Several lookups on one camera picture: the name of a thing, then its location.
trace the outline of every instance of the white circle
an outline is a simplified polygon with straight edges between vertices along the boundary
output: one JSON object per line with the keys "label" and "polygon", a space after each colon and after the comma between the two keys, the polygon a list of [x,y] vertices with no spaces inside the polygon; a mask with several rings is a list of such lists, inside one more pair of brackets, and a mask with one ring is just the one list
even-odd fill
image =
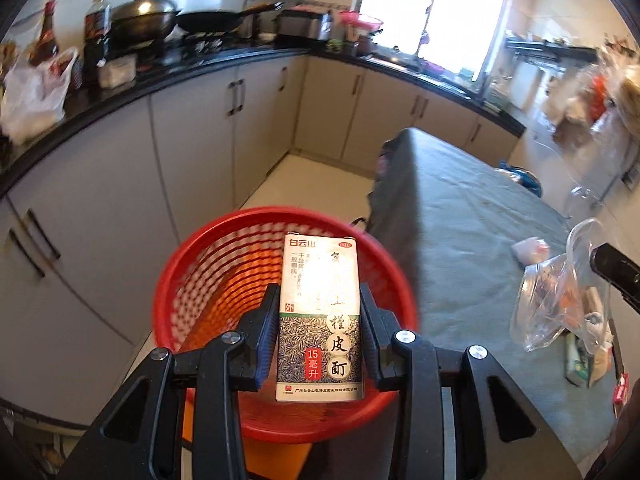
{"label": "white circle", "polygon": [[480,345],[473,345],[469,349],[469,353],[472,355],[472,357],[475,357],[476,359],[484,359],[488,355],[486,348]]}
{"label": "white circle", "polygon": [[342,332],[331,334],[324,345],[331,355],[347,355],[351,349],[351,338]]}
{"label": "white circle", "polygon": [[410,330],[401,330],[396,334],[396,339],[402,343],[413,343],[415,341],[415,334]]}
{"label": "white circle", "polygon": [[332,332],[347,332],[351,319],[346,314],[329,314],[326,317],[326,327]]}
{"label": "white circle", "polygon": [[331,357],[326,364],[326,372],[331,378],[342,380],[351,373],[351,363],[344,357]]}

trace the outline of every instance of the metal pivot bolt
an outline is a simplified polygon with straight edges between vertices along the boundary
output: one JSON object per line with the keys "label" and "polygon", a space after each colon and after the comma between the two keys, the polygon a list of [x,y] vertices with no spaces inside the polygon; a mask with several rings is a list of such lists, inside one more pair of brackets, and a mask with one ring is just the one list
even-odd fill
{"label": "metal pivot bolt", "polygon": [[154,348],[151,351],[151,358],[154,361],[163,361],[168,357],[168,355],[169,355],[169,351],[164,347],[162,347],[162,348]]}
{"label": "metal pivot bolt", "polygon": [[415,334],[411,330],[401,330],[396,334],[396,339],[401,343],[413,343],[415,341]]}
{"label": "metal pivot bolt", "polygon": [[471,357],[475,357],[476,359],[484,359],[488,354],[486,348],[480,345],[473,345],[469,349],[469,353],[471,354]]}
{"label": "metal pivot bolt", "polygon": [[225,332],[222,335],[222,342],[228,345],[235,345],[242,336],[238,332]]}

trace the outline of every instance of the red plastic basket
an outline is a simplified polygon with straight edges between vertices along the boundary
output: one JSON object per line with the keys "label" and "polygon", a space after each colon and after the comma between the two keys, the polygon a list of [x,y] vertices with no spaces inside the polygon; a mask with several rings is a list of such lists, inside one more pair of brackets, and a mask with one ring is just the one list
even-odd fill
{"label": "red plastic basket", "polygon": [[[376,304],[393,311],[402,327],[417,329],[408,283],[373,237],[315,212],[266,207],[219,218],[178,248],[156,288],[158,345],[173,352],[199,348],[235,328],[242,314],[260,305],[267,285],[280,283],[287,232],[354,237],[360,281],[369,284]],[[355,402],[276,402],[275,371],[273,362],[259,393],[239,395],[242,432],[248,437],[283,444],[324,440],[371,420],[394,397],[366,380],[365,397]]]}

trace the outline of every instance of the black countertop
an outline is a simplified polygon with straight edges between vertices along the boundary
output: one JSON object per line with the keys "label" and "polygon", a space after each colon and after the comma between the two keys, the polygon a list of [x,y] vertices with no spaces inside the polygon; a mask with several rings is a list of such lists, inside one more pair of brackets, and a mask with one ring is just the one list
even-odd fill
{"label": "black countertop", "polygon": [[217,70],[225,70],[248,62],[305,54],[339,60],[405,80],[475,111],[516,137],[521,137],[526,129],[525,125],[512,115],[505,112],[499,115],[494,114],[468,96],[450,91],[447,88],[448,85],[442,82],[373,60],[309,48],[241,47],[224,50],[218,54],[185,59],[167,67],[156,67],[146,73],[139,73],[135,81],[111,90],[81,89],[75,94],[70,94],[65,101],[63,121],[24,145],[14,147],[10,152],[0,150],[0,198],[5,196],[31,168],[66,140],[137,99],[181,81]]}

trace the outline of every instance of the black cabinet handle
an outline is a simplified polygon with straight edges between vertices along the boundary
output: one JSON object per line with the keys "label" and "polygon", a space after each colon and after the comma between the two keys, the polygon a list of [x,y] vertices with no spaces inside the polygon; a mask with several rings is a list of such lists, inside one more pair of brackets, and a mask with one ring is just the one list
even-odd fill
{"label": "black cabinet handle", "polygon": [[237,88],[237,83],[236,81],[232,81],[231,83],[229,83],[229,89],[233,90],[234,92],[234,101],[233,101],[233,107],[231,108],[231,110],[229,110],[226,113],[227,117],[231,117],[233,114],[236,113],[236,102],[238,101],[238,88]]}
{"label": "black cabinet handle", "polygon": [[478,124],[478,126],[476,126],[476,130],[474,131],[474,134],[471,136],[471,139],[469,139],[469,142],[474,142],[476,140],[476,137],[480,133],[481,128],[482,128],[482,124]]}
{"label": "black cabinet handle", "polygon": [[287,87],[287,82],[289,81],[289,67],[282,67],[282,86],[278,88],[278,92],[282,92]]}
{"label": "black cabinet handle", "polygon": [[360,74],[358,74],[356,76],[356,81],[353,83],[353,91],[351,91],[351,95],[356,95],[358,92],[358,86],[360,86],[360,78],[362,76]]}
{"label": "black cabinet handle", "polygon": [[415,115],[416,110],[418,109],[418,103],[420,102],[420,96],[417,95],[415,97],[415,101],[414,101],[414,107],[411,108],[411,113],[409,115],[411,115],[411,117],[413,117]]}
{"label": "black cabinet handle", "polygon": [[27,216],[29,220],[33,222],[33,225],[36,226],[36,229],[40,233],[40,236],[42,236],[42,238],[44,238],[44,241],[46,241],[47,245],[49,246],[49,249],[51,250],[51,256],[53,257],[53,259],[59,260],[60,251],[54,247],[54,245],[51,243],[51,240],[49,240],[49,237],[44,233],[42,226],[40,225],[40,222],[38,222],[38,219],[36,218],[36,213],[33,212],[33,209],[30,209],[30,208],[27,209]]}
{"label": "black cabinet handle", "polygon": [[427,111],[427,106],[429,106],[429,100],[425,99],[424,103],[422,104],[422,111],[420,112],[420,118],[424,117],[424,113]]}
{"label": "black cabinet handle", "polygon": [[235,114],[237,114],[238,112],[241,112],[244,109],[244,100],[246,99],[246,86],[244,84],[244,79],[241,79],[240,81],[238,81],[238,86],[240,87],[240,91],[242,92],[242,99],[240,101],[240,104],[234,111]]}
{"label": "black cabinet handle", "polygon": [[9,238],[11,238],[11,241],[16,244],[18,249],[20,249],[20,252],[24,254],[24,257],[27,258],[27,260],[31,264],[31,267],[33,267],[33,269],[36,271],[37,275],[41,278],[44,278],[44,270],[42,270],[40,266],[33,261],[33,258],[29,256],[29,253],[26,251],[24,245],[20,241],[20,238],[18,238],[18,235],[14,232],[13,229],[9,229]]}

